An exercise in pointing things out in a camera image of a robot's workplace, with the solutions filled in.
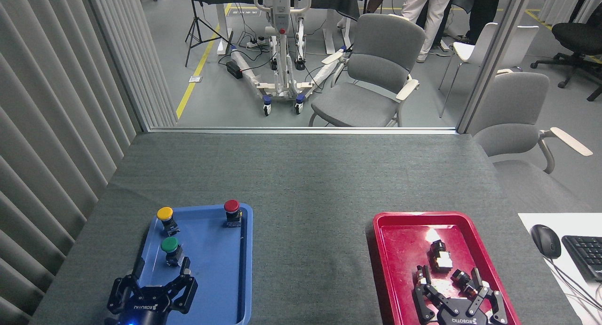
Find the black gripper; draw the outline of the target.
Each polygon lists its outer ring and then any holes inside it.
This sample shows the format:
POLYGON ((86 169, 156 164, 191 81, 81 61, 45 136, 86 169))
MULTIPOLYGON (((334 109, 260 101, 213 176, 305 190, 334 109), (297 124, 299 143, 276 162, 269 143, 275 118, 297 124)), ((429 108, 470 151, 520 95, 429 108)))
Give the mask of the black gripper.
POLYGON ((439 325, 507 325, 505 304, 501 292, 491 289, 482 280, 478 268, 473 268, 471 278, 465 284, 468 299, 446 299, 432 285, 427 265, 417 265, 413 302, 421 324, 437 322, 439 325), (428 308, 426 300, 438 308, 438 314, 428 308), (491 315, 480 309, 484 300, 491 305, 491 315))
POLYGON ((165 325, 170 311, 190 311, 198 283, 191 275, 189 257, 183 258, 179 275, 160 289, 139 287, 144 264, 138 258, 131 273, 114 280, 107 309, 118 316, 116 325, 165 325))

